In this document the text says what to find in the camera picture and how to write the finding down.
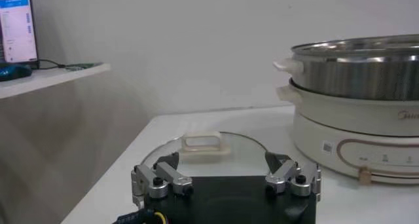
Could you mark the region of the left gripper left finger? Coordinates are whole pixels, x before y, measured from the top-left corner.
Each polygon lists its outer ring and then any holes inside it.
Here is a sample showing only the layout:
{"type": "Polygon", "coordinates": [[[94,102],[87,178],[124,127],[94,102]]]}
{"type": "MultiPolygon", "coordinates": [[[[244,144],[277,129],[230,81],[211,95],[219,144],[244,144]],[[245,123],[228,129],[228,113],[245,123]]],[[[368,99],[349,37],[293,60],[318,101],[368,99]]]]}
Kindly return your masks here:
{"type": "Polygon", "coordinates": [[[159,157],[148,167],[146,164],[135,165],[131,171],[132,201],[139,208],[144,209],[145,200],[163,200],[172,194],[190,197],[193,194],[193,182],[189,176],[177,171],[179,154],[172,153],[159,157]]]}

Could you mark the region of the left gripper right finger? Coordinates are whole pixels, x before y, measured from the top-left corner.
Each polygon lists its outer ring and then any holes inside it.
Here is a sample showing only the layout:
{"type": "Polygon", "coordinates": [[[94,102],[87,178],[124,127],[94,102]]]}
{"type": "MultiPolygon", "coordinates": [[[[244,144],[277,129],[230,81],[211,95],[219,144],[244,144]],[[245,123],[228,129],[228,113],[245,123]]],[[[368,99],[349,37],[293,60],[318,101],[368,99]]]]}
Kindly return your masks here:
{"type": "Polygon", "coordinates": [[[308,162],[301,166],[288,155],[266,152],[269,173],[265,176],[266,188],[274,195],[289,190],[298,197],[315,196],[321,200],[321,170],[317,163],[308,162]]]}

